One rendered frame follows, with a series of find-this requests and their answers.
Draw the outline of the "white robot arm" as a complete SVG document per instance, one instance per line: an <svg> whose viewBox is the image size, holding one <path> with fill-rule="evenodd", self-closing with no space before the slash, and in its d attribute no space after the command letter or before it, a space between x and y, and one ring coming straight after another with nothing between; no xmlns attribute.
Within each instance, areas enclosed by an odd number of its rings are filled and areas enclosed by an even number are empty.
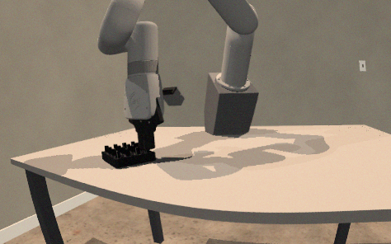
<svg viewBox="0 0 391 244"><path fill-rule="evenodd" d="M137 22L144 1L111 0L99 30L97 45L103 54L129 51L128 75L158 73L158 27L151 21ZM247 0L208 1L228 25L222 72L216 82L232 91L247 90L257 12ZM177 87L163 88L163 99L168 106L181 106L185 100Z"/></svg>

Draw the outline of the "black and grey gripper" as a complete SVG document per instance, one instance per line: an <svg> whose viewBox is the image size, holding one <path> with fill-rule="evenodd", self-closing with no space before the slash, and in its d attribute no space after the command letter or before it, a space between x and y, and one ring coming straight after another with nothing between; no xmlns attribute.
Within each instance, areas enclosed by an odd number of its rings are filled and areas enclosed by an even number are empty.
<svg viewBox="0 0 391 244"><path fill-rule="evenodd" d="M164 122L163 88L158 73L134 73L127 76L124 110L125 118L134 125L138 134L139 149L154 149L154 132Z"/></svg>

